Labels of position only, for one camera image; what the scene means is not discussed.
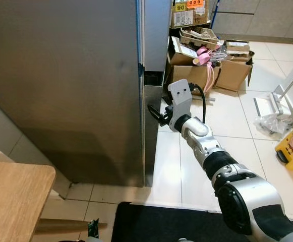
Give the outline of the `large open cardboard box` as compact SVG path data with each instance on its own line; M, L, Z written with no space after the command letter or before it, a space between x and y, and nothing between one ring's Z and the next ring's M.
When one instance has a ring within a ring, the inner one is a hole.
M195 49L181 44L178 37L171 36L168 49L168 60L172 67L171 81L175 82L179 79L187 79L189 83L199 85L202 90L207 79L206 67L196 66L193 64L194 58L197 57ZM213 50L211 57L212 66L214 69L214 85L217 84L217 77L220 66L216 62L217 52Z

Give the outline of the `blue broom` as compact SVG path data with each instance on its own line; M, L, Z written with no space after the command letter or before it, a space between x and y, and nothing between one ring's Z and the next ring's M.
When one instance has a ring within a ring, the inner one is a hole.
M209 28L213 28L215 24L215 19L217 18L218 8L219 8L220 0L215 0L214 2L214 8L212 11L212 18L211 18L211 24L209 25Z

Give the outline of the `green snack bag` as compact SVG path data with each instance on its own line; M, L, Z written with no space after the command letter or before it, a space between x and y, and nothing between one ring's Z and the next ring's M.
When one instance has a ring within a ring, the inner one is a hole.
M88 236L86 242L103 242L99 238L99 219L95 219L88 223Z

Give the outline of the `pink plastic object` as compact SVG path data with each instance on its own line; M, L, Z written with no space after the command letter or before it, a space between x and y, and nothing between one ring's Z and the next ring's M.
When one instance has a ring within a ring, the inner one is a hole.
M206 47L202 46L196 51L196 54L197 57L194 58L193 64L206 67L207 79L202 90L204 93L207 93L211 91L214 85L214 69L211 62L213 50L208 50Z

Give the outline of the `clear plastic bag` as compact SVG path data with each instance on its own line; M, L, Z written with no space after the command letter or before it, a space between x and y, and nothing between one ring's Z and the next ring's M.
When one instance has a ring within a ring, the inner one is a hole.
M253 124L266 135L282 135L293 128L293 119L270 114L257 117Z

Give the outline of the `black floor mat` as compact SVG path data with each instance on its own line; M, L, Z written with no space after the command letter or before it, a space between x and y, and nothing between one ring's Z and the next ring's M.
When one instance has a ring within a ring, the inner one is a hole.
M222 214L119 204L111 242L293 242L293 223L280 205L220 201Z

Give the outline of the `white flat metal tray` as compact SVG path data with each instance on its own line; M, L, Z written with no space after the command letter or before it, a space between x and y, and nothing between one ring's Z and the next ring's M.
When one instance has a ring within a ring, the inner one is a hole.
M269 92L259 97L254 97L253 101L260 117L272 116L278 119L285 119L292 115L287 99L280 94Z

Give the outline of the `light wooden table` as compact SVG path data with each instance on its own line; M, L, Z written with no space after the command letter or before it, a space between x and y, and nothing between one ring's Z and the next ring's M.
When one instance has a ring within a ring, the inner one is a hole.
M54 180L51 166L0 162L0 242L88 230L86 221L40 217Z

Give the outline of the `plain brown cardboard box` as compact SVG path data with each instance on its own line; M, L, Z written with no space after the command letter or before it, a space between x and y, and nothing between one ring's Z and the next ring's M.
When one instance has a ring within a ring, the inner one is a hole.
M252 75L254 52L250 42L226 40L218 52L225 57L220 60L216 87L237 91Z

